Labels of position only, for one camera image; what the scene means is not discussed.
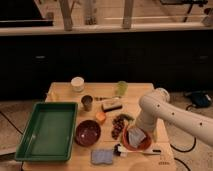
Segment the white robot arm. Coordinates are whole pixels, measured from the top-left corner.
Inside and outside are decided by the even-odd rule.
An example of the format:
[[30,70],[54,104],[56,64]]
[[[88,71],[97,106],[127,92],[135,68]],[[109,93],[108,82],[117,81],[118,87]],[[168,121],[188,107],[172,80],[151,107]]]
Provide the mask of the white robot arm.
[[139,99],[141,108],[135,125],[145,132],[153,132],[157,119],[170,122],[183,131],[213,147],[213,119],[189,112],[169,103],[170,94],[164,88],[157,88]]

